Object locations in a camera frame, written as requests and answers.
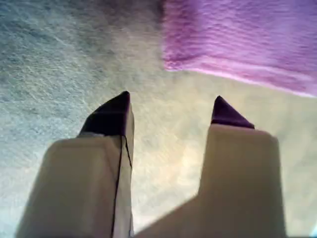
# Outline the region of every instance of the floor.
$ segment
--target floor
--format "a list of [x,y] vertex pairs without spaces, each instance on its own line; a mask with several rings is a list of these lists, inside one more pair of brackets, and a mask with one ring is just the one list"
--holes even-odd
[[197,192],[222,95],[280,142],[289,235],[317,221],[317,100],[194,72],[166,72],[158,0],[0,0],[0,237],[19,222],[45,149],[129,90],[136,119],[135,229]]

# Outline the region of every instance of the pink towel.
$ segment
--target pink towel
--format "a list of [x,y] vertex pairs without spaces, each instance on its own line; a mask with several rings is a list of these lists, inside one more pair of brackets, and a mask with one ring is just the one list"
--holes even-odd
[[166,0],[164,64],[317,96],[317,0]]

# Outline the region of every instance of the gray carpet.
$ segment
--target gray carpet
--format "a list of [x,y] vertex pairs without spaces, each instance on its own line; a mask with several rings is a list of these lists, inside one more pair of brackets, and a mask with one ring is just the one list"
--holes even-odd
[[287,230],[317,221],[317,100],[193,72],[165,72],[156,0],[0,0],[0,237],[12,237],[42,155],[129,90],[136,118],[136,231],[197,192],[222,95],[280,141]]

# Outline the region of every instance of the pink fabric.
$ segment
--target pink fabric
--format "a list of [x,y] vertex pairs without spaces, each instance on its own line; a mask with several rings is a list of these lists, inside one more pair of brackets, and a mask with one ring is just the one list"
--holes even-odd
[[316,0],[166,0],[164,64],[317,96]]

